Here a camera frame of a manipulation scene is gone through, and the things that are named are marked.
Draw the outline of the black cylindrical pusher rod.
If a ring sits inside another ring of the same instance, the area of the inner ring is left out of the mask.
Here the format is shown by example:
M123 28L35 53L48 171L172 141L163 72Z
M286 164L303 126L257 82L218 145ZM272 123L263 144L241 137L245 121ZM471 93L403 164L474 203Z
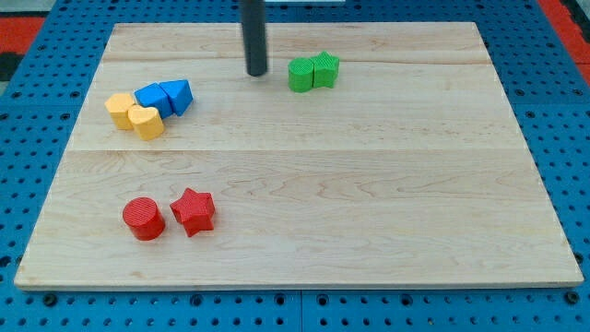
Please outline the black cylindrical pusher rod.
M261 77L267 72L265 1L240 0L239 9L246 73Z

